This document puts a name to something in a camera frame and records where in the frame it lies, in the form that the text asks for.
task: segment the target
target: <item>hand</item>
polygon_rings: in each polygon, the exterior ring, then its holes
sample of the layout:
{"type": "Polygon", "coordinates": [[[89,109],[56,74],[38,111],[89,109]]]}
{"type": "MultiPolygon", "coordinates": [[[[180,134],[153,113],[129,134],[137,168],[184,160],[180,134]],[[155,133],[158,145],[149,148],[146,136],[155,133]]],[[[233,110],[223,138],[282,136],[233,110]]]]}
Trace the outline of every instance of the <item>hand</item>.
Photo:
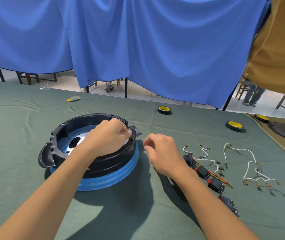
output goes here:
{"type": "Polygon", "coordinates": [[[132,131],[120,120],[104,120],[87,134],[73,152],[90,153],[95,158],[110,154],[119,150],[131,134],[132,131]]]}
{"type": "Polygon", "coordinates": [[[174,180],[190,169],[179,153],[172,137],[161,134],[150,134],[144,141],[145,150],[158,173],[174,180]]]}

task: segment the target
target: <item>white tile floor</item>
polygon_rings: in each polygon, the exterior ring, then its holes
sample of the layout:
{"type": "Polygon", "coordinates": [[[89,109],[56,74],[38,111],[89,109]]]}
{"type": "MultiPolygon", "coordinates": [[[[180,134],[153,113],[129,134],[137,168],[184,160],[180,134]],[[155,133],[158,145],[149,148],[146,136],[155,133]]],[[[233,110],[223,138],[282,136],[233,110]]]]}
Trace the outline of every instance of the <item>white tile floor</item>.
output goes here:
{"type": "MultiPolygon", "coordinates": [[[[8,71],[8,70],[2,70],[4,78],[6,82],[14,82],[19,83],[16,72],[8,71]]],[[[40,78],[46,78],[46,79],[53,79],[52,74],[43,74],[39,76],[40,78]]],[[[27,81],[25,78],[22,79],[24,84],[27,84],[27,81]]],[[[71,90],[76,92],[83,92],[84,90],[79,88],[77,79],[75,77],[75,73],[73,70],[66,71],[66,72],[59,72],[57,73],[57,80],[58,82],[53,81],[45,81],[41,80],[40,83],[37,83],[35,79],[32,79],[33,86],[39,86],[43,87],[46,86],[49,88],[55,88],[55,89],[63,89],[63,90],[71,90]]],[[[105,82],[97,82],[98,86],[96,87],[93,85],[89,88],[89,92],[91,94],[101,94],[101,95],[107,95],[107,96],[115,96],[115,97],[124,97],[124,80],[120,82],[119,87],[116,86],[116,81],[113,81],[113,85],[115,86],[114,90],[112,92],[107,93],[104,88],[106,86],[105,82]]],[[[242,98],[238,101],[237,98],[235,98],[236,92],[233,95],[233,98],[231,99],[227,111],[232,112],[238,112],[238,113],[260,113],[265,116],[272,116],[272,117],[280,117],[285,118],[285,109],[279,108],[276,109],[277,104],[281,100],[283,94],[279,94],[272,91],[266,91],[261,99],[258,101],[256,107],[252,106],[245,106],[242,104],[243,98],[245,96],[245,93],[242,95],[242,98]]],[[[145,100],[145,101],[154,101],[154,102],[162,102],[162,103],[168,103],[168,104],[179,104],[182,105],[182,101],[176,101],[165,97],[156,96],[156,94],[148,91],[147,89],[139,86],[138,84],[135,84],[131,81],[128,81],[128,98],[131,99],[137,99],[137,100],[145,100]]],[[[193,104],[193,107],[200,107],[200,108],[207,108],[207,109],[215,109],[211,105],[202,105],[202,104],[193,104]]]]}

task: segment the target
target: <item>person's leg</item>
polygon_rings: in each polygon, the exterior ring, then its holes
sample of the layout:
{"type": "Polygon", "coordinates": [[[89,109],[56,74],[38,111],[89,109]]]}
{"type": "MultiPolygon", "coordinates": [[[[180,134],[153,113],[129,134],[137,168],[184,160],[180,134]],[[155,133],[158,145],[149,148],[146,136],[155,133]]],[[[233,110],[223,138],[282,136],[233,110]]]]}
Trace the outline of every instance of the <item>person's leg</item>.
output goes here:
{"type": "Polygon", "coordinates": [[[112,81],[108,81],[108,82],[107,82],[107,86],[106,86],[106,88],[105,88],[105,91],[106,91],[106,92],[111,92],[111,91],[115,88],[115,86],[112,85],[111,82],[112,82],[112,81]]]}
{"type": "Polygon", "coordinates": [[[251,106],[256,106],[257,101],[261,98],[261,95],[265,92],[264,88],[257,87],[257,92],[252,96],[250,100],[251,106]]]}
{"type": "Polygon", "coordinates": [[[255,84],[248,84],[247,86],[249,87],[249,90],[247,91],[247,94],[244,97],[243,104],[249,106],[249,100],[252,94],[254,93],[254,91],[256,90],[257,86],[255,84]]]}

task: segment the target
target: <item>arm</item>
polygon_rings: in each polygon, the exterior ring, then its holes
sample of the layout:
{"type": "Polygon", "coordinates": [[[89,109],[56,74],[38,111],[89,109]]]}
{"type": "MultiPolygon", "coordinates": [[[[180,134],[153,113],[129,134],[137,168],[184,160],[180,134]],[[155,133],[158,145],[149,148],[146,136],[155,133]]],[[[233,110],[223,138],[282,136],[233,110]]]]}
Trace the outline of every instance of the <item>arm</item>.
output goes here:
{"type": "Polygon", "coordinates": [[[120,149],[130,135],[117,119],[101,122],[0,227],[0,239],[54,239],[88,166],[120,149]]]}
{"type": "Polygon", "coordinates": [[[173,179],[183,191],[207,239],[259,239],[200,181],[171,137],[150,134],[144,146],[155,169],[173,179]]]}

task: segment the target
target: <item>blue base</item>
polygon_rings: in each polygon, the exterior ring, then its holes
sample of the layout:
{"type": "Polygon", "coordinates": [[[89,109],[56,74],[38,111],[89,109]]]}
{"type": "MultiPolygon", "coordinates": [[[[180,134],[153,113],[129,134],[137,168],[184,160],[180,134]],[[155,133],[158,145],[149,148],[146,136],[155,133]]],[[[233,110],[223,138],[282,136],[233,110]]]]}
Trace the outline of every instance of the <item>blue base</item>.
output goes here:
{"type": "MultiPolygon", "coordinates": [[[[97,190],[97,189],[104,189],[109,186],[112,186],[121,180],[123,180],[125,177],[129,175],[129,173],[132,172],[132,170],[137,165],[139,158],[139,148],[138,148],[138,142],[136,141],[136,151],[135,154],[132,156],[132,159],[121,169],[117,170],[116,172],[110,173],[106,176],[102,177],[95,177],[95,178],[83,178],[79,184],[78,191],[91,191],[91,190],[97,190]]],[[[55,172],[56,168],[50,168],[50,172],[55,172]]]]}

